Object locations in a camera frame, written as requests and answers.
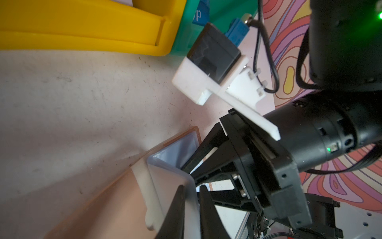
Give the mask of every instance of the white bracket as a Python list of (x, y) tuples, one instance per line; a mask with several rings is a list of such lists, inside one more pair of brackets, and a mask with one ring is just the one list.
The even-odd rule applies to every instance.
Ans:
[(204, 105), (214, 93), (235, 110), (280, 140), (276, 125), (256, 111), (256, 103), (265, 92), (255, 73), (247, 66), (249, 59), (242, 55), (220, 84), (216, 83), (190, 59), (185, 57), (175, 73), (172, 83), (198, 105)]

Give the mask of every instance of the screw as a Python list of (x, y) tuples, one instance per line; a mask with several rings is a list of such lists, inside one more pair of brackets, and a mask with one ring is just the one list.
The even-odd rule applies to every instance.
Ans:
[(247, 194), (245, 193), (244, 189), (240, 189), (239, 192), (240, 192), (242, 197), (246, 197), (247, 196)]

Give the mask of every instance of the yellow bin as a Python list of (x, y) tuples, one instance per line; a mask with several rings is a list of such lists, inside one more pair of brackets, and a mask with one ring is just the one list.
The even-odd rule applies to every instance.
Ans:
[(186, 0), (0, 0), (0, 50), (171, 51)]

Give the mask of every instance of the dusty white floor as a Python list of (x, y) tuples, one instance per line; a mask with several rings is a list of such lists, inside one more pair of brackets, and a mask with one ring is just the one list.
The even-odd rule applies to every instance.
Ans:
[[(240, 47), (252, 55), (254, 42)], [(203, 139), (230, 106), (215, 96), (195, 105), (172, 86), (181, 60), (0, 52), (0, 238), (42, 238), (129, 167), (131, 156), (191, 125)], [(266, 67), (262, 75), (270, 80)], [(259, 111), (272, 109), (269, 95)]]

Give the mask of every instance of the cable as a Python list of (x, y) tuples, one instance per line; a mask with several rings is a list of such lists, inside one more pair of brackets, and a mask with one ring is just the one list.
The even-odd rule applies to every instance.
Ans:
[(261, 42), (260, 36), (261, 36), (261, 38), (264, 41), (265, 51), (267, 53), (267, 59), (269, 62), (269, 66), (270, 66), (270, 69), (271, 69), (273, 76), (275, 78), (275, 88), (274, 89), (265, 88), (264, 91), (267, 93), (274, 94), (278, 91), (278, 89), (280, 87), (280, 77), (278, 76), (275, 63), (273, 62), (272, 53), (270, 52), (269, 37), (268, 37), (267, 30), (265, 29), (265, 26), (262, 23), (262, 0), (258, 0), (258, 5), (259, 5), (259, 19), (258, 20), (252, 19), (247, 24), (249, 26), (252, 26), (252, 27), (255, 27), (258, 29), (255, 55), (254, 55), (254, 59), (253, 59), (253, 70), (254, 70), (254, 72), (257, 71), (257, 59), (258, 59), (259, 51), (260, 51), (260, 42)]
[(365, 155), (361, 160), (359, 160), (356, 164), (354, 164), (350, 168), (347, 168), (344, 170), (338, 170), (338, 171), (325, 171), (325, 170), (309, 169), (305, 172), (310, 173), (310, 174), (318, 174), (318, 175), (351, 172), (351, 171), (363, 169), (365, 167), (368, 167), (368, 166), (374, 164), (381, 156), (382, 156), (382, 142), (379, 141), (375, 144), (374, 148), (367, 153), (367, 155)]
[(264, 237), (264, 239), (272, 239), (272, 238), (280, 237), (280, 236), (287, 236), (290, 238), (301, 239), (301, 237), (287, 233), (287, 232), (277, 232), (277, 233), (274, 233), (274, 234), (271, 234), (271, 235)]
[[(257, 19), (259, 21), (262, 21), (262, 19), (263, 19), (262, 0), (257, 1), (257, 11), (258, 11), (258, 18)], [(260, 42), (261, 42), (261, 33), (260, 33), (260, 31), (257, 31), (255, 55), (253, 56), (253, 71), (255, 73), (257, 72), (257, 59), (259, 58)]]
[(268, 228), (270, 228), (273, 224), (275, 224), (276, 221), (272, 222), (269, 226), (267, 226), (267, 228), (263, 231), (265, 232), (266, 230), (268, 230)]
[(303, 89), (320, 89), (316, 84), (308, 84), (301, 77), (301, 68), (303, 67), (306, 56), (309, 53), (309, 28), (306, 30), (303, 41), (298, 52), (297, 65), (296, 65), (296, 83)]

